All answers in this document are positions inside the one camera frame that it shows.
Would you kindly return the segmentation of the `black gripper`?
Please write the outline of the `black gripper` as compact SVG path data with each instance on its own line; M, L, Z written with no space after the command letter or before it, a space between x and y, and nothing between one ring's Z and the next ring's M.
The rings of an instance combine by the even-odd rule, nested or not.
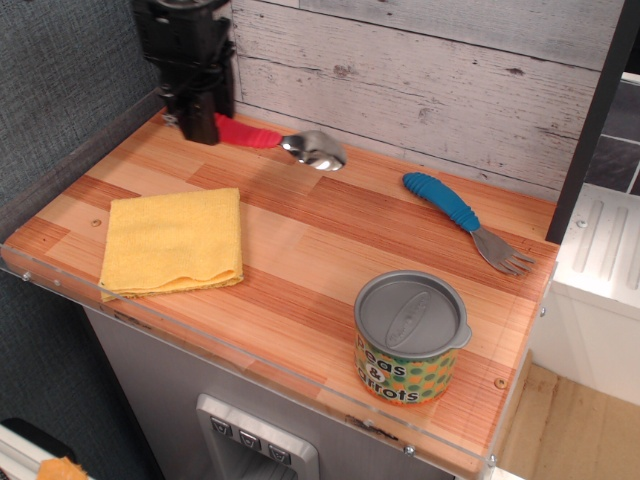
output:
M215 110L235 114L229 38L231 20L221 1L133 1L144 58L160 72L166 118L188 141L219 142Z

